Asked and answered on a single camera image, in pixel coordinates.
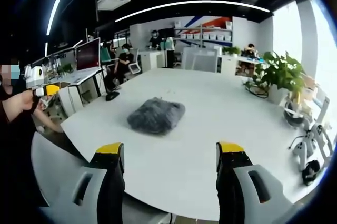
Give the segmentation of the person's left hand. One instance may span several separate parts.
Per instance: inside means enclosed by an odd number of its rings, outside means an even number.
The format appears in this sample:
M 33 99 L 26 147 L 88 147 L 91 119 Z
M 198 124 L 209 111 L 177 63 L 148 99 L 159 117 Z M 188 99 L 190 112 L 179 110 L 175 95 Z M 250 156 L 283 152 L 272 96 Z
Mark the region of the person's left hand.
M 44 104 L 40 97 L 36 95 L 35 90 L 26 90 L 13 96 L 17 110 L 43 110 Z

